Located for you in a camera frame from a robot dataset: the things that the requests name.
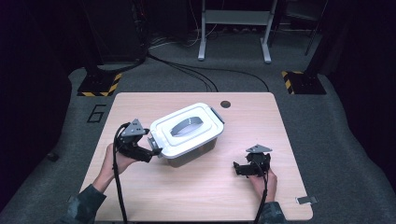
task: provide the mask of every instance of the container handle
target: container handle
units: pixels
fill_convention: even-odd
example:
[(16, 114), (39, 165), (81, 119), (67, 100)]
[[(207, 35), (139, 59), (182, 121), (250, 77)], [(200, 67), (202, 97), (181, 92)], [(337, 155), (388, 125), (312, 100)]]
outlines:
[(190, 133), (203, 124), (202, 120), (199, 117), (191, 117), (188, 119), (182, 120), (179, 124), (177, 124), (170, 132), (174, 137), (180, 137), (186, 133)]

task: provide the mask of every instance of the human hand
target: human hand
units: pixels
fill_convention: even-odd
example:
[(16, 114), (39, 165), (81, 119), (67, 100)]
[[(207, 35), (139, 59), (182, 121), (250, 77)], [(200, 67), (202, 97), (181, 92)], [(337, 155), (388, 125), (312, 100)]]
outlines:
[[(117, 165), (119, 167), (119, 174), (122, 174), (129, 165), (137, 160), (128, 158), (119, 152), (116, 153)], [(114, 178), (113, 170), (113, 144), (107, 146), (105, 159), (102, 164), (99, 175), (93, 181), (92, 185), (100, 192), (105, 192), (108, 185)]]
[[(254, 190), (257, 192), (260, 198), (262, 198), (262, 194), (264, 193), (265, 183), (262, 176), (258, 177), (256, 175), (249, 175), (248, 179), (253, 185)], [(265, 202), (274, 202), (276, 195), (276, 185), (277, 185), (277, 176), (271, 170), (268, 170), (268, 182), (267, 182), (267, 197), (265, 198)]]

